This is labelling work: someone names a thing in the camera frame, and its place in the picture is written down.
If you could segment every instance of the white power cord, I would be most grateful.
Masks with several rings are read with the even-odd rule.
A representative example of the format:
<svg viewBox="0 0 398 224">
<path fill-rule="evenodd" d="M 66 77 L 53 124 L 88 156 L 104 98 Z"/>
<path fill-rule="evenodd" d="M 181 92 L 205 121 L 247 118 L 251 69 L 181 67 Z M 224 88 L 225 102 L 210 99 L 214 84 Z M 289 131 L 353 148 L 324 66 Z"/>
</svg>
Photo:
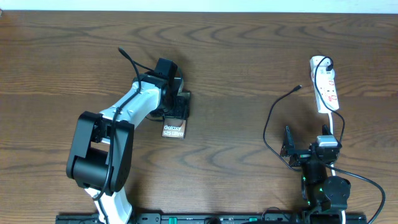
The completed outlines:
<svg viewBox="0 0 398 224">
<path fill-rule="evenodd" d="M 333 134 L 333 118 L 332 118 L 332 116 L 331 116 L 331 112 L 328 113 L 328 116 L 329 116 L 329 127 L 330 127 L 330 132 L 331 132 L 331 134 Z M 336 175 L 335 170 L 332 170 L 332 169 L 331 169 L 331 175 L 332 175 L 332 176 L 335 176 L 335 175 Z M 342 219 L 341 224 L 346 224 L 346 212 L 345 212 L 344 210 L 341 211 L 341 219 Z"/>
</svg>

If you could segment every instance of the white power strip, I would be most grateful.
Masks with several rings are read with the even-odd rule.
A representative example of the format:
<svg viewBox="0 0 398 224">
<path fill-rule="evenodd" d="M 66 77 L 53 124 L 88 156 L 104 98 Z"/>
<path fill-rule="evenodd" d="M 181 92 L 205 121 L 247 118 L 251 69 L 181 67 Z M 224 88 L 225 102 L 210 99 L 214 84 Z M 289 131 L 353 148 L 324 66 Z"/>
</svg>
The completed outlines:
<svg viewBox="0 0 398 224">
<path fill-rule="evenodd" d="M 317 69 L 317 65 L 325 56 L 314 56 L 310 60 L 311 66 L 311 79 L 313 82 L 313 88 L 315 90 L 315 98 L 317 99 L 317 106 L 319 113 L 330 113 L 330 110 L 325 107 L 320 99 L 320 96 L 315 88 L 315 70 Z M 332 110 L 338 110 L 338 99 L 337 99 L 337 91 L 335 85 L 335 70 L 327 71 L 326 68 L 331 64 L 330 59 L 326 58 L 319 65 L 317 70 L 317 86 L 319 92 L 322 95 L 323 100 L 326 105 Z"/>
</svg>

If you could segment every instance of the wood grain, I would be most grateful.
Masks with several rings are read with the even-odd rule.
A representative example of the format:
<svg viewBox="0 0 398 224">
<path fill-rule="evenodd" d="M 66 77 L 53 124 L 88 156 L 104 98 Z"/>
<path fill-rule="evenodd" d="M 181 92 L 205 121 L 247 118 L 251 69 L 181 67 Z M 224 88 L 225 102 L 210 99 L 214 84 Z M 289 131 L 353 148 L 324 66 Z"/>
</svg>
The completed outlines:
<svg viewBox="0 0 398 224">
<path fill-rule="evenodd" d="M 59 213 L 95 211 L 65 175 L 79 114 L 101 111 L 130 88 L 131 65 L 117 47 L 153 67 L 174 60 L 192 91 L 183 141 L 161 124 L 136 129 L 126 190 L 137 207 L 164 212 L 298 209 L 300 174 L 278 149 L 289 125 L 299 146 L 320 133 L 308 60 L 335 61 L 346 120 L 336 166 L 375 180 L 387 194 L 377 223 L 398 211 L 398 17 L 353 14 L 215 14 L 11 11 L 0 18 L 0 222 L 53 223 Z M 339 133 L 341 122 L 335 118 Z M 352 183 L 349 211 L 371 218 L 381 196 Z"/>
</svg>

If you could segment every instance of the power strip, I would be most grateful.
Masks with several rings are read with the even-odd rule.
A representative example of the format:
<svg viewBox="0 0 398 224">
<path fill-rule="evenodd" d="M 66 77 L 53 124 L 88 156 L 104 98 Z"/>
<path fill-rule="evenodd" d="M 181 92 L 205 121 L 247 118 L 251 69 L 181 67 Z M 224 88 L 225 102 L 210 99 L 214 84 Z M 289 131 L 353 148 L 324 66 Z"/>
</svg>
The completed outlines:
<svg viewBox="0 0 398 224">
<path fill-rule="evenodd" d="M 311 66 L 311 79 L 313 82 L 313 88 L 315 91 L 315 98 L 317 99 L 317 106 L 319 113 L 330 113 L 330 110 L 325 107 L 320 99 L 320 96 L 315 88 L 315 69 L 317 69 L 317 65 L 325 56 L 314 56 L 310 60 Z M 332 69 L 327 71 L 326 68 L 331 64 L 330 59 L 326 58 L 319 65 L 317 70 L 317 86 L 319 92 L 322 95 L 323 100 L 326 105 L 332 110 L 338 110 L 338 99 L 337 99 L 337 91 L 335 85 L 335 70 Z"/>
</svg>

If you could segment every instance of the white backdrop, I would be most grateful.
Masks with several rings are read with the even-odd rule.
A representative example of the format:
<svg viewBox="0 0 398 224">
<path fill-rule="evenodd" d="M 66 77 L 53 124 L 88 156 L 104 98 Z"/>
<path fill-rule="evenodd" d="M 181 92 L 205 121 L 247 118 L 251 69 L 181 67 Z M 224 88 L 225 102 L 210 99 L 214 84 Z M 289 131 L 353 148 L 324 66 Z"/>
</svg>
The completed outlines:
<svg viewBox="0 0 398 224">
<path fill-rule="evenodd" d="M 3 10 L 398 14 L 398 0 L 0 0 Z"/>
</svg>

